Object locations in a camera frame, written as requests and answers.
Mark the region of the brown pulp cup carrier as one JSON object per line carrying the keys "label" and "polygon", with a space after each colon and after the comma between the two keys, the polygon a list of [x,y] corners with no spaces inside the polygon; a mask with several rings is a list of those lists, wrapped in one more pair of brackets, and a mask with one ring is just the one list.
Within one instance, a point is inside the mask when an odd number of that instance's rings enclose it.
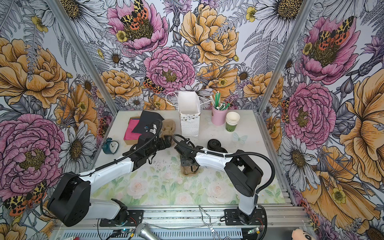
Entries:
{"label": "brown pulp cup carrier", "polygon": [[181,173],[184,176],[193,176],[198,173],[199,168],[199,166],[181,166]]}

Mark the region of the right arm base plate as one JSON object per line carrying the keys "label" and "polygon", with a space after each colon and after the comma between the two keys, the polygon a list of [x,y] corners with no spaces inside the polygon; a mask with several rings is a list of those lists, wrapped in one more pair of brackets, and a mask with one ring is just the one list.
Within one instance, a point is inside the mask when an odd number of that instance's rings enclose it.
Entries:
{"label": "right arm base plate", "polygon": [[220,218],[221,222],[225,222],[226,226],[237,225],[264,225],[267,214],[264,209],[256,208],[250,215],[246,215],[239,209],[225,209],[224,216]]}

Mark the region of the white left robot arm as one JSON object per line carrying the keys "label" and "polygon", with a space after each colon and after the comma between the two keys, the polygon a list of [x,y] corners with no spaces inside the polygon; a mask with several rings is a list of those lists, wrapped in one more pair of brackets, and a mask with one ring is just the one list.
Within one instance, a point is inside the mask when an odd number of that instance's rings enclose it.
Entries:
{"label": "white left robot arm", "polygon": [[153,121],[137,144],[107,164],[80,174],[65,173],[48,201],[48,211],[67,227],[82,220],[95,219],[110,220],[116,226],[124,225],[129,219],[125,204],[117,199],[102,201],[91,196],[112,180],[130,174],[146,163],[151,164],[157,151],[169,148],[170,141],[161,139],[162,127],[161,120]]}

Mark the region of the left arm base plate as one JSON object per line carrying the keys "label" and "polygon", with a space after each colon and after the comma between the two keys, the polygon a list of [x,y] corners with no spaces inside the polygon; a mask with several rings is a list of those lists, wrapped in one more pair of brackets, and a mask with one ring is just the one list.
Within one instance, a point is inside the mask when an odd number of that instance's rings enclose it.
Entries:
{"label": "left arm base plate", "polygon": [[136,227],[143,220],[143,210],[126,210],[119,213],[114,219],[101,219],[101,227]]}

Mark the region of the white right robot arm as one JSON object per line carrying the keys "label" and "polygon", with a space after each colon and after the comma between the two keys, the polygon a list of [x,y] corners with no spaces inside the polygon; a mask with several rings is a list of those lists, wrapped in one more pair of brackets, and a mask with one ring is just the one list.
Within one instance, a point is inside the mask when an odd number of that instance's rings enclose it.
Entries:
{"label": "white right robot arm", "polygon": [[[273,162],[263,154],[238,150],[235,153],[218,152],[202,146],[195,146],[190,139],[179,134],[172,136],[176,143],[175,150],[180,155],[182,170],[186,174],[195,174],[201,167],[225,172],[235,189],[240,193],[239,205],[232,218],[244,225],[251,224],[256,218],[259,193],[275,179],[276,170]],[[263,159],[271,169],[269,179],[262,184],[264,172],[251,158]]]}

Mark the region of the white patterned paper gift bag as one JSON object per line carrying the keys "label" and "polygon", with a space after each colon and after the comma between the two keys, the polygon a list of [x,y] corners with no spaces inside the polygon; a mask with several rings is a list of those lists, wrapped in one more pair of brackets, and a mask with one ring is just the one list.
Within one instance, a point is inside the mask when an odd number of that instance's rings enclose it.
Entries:
{"label": "white patterned paper gift bag", "polygon": [[[169,102],[169,96],[177,99],[177,104]],[[197,137],[200,131],[201,106],[209,101],[196,92],[179,91],[166,94],[166,102],[179,112],[181,132],[184,137]]]}

